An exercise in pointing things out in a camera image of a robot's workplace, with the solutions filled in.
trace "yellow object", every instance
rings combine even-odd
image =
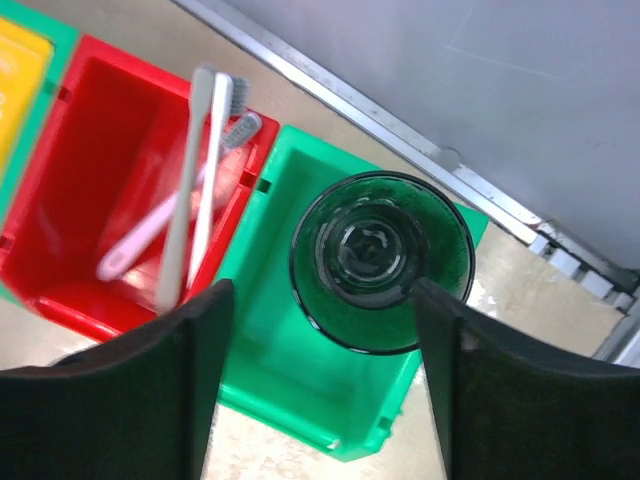
[[[0,18],[0,170],[20,135],[52,54],[53,45],[46,39]]]

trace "gray surface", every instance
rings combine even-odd
[[[640,4],[227,1],[536,213],[640,267]]]

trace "glass rim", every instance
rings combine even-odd
[[[397,171],[393,171],[393,170],[373,170],[373,171],[369,171],[369,172],[363,172],[363,173],[357,173],[355,175],[350,175],[342,180],[340,180],[339,182],[336,182],[334,184],[332,184],[331,186],[329,186],[328,188],[326,188],[324,191],[322,191],[322,193],[320,193],[315,199],[314,201],[311,203],[311,205],[309,205],[309,207],[307,207],[307,209],[305,210],[305,212],[302,214],[302,216],[300,217],[300,220],[298,221],[298,224],[296,225],[296,230],[293,234],[293,239],[291,240],[291,247],[289,249],[289,280],[291,281],[291,287],[293,290],[293,296],[296,299],[296,302],[298,303],[298,306],[301,308],[302,312],[304,313],[305,317],[307,317],[307,320],[309,321],[309,323],[311,324],[311,326],[313,328],[315,328],[317,331],[319,331],[320,333],[322,333],[322,335],[324,335],[325,337],[327,337],[329,340],[331,340],[332,342],[340,345],[341,347],[346,348],[347,350],[350,350],[352,352],[356,352],[356,353],[364,353],[367,355],[377,355],[377,356],[388,356],[388,355],[400,355],[403,353],[409,353],[409,352],[413,352],[415,350],[418,350],[420,345],[419,342],[417,340],[417,336],[416,336],[416,342],[411,344],[411,345],[407,345],[406,347],[401,347],[401,348],[393,348],[393,349],[383,349],[383,350],[378,350],[378,349],[365,349],[362,347],[358,347],[357,345],[353,345],[351,343],[345,342],[344,340],[336,337],[335,335],[333,335],[329,330],[327,330],[327,328],[323,327],[315,318],[314,316],[311,314],[311,312],[309,311],[309,308],[306,306],[304,300],[302,299],[301,295],[298,292],[298,284],[296,281],[296,276],[295,276],[295,269],[294,269],[294,260],[295,260],[295,251],[296,251],[296,247],[298,245],[298,239],[300,236],[300,231],[302,229],[302,226],[304,225],[304,222],[307,220],[307,218],[309,217],[309,215],[313,212],[313,210],[315,209],[315,207],[322,202],[326,197],[328,197],[329,195],[331,195],[334,191],[344,187],[347,184],[351,184],[360,180],[364,180],[367,178],[375,178],[375,177],[390,177],[392,179],[398,179],[398,180],[404,180],[407,182],[411,182],[415,185],[418,185],[419,187],[427,190],[429,193],[435,195],[436,197],[438,197],[439,200],[442,201],[442,203],[445,204],[445,206],[449,209],[449,211],[453,214],[454,217],[456,217],[456,220],[458,221],[458,224],[461,225],[462,227],[462,233],[465,237],[465,240],[467,241],[467,246],[469,247],[468,251],[469,251],[469,255],[468,255],[468,259],[469,259],[469,278],[467,279],[467,284],[465,285],[465,289],[464,292],[462,294],[462,296],[460,297],[460,301],[465,302],[467,301],[467,299],[469,298],[469,295],[471,293],[471,288],[473,287],[473,279],[475,278],[475,271],[476,271],[476,253],[475,253],[475,248],[473,245],[473,237],[471,235],[471,231],[469,230],[469,226],[467,225],[467,222],[464,220],[464,217],[462,216],[462,214],[460,213],[460,211],[456,208],[455,204],[444,194],[442,193],[438,188],[436,188],[435,186],[429,184],[428,182],[426,182],[425,180],[422,180],[421,178],[415,177],[414,175],[410,175],[408,173],[403,173],[403,172],[397,172]]]

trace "green plastic tray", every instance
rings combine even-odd
[[[347,176],[374,169],[284,127],[218,273],[233,279],[237,291],[222,403],[342,461],[380,450],[422,359],[419,352],[354,353],[317,332],[294,300],[288,256],[313,199]],[[477,246],[488,219],[459,208]]]
[[[57,93],[67,63],[75,49],[78,31],[64,23],[47,17],[12,0],[0,1],[0,17],[46,38],[53,45],[53,56],[47,68],[40,92],[35,97],[27,114],[22,131],[14,143],[0,183],[0,225],[9,210],[16,187],[31,156],[40,130],[47,118],[49,108]],[[17,303],[17,300],[0,285],[0,297]]]

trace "transparent glass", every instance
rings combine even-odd
[[[307,209],[290,255],[293,291],[312,325],[354,351],[418,347],[408,302],[426,277],[466,300],[471,233],[455,205],[410,175],[376,171],[330,187]]]

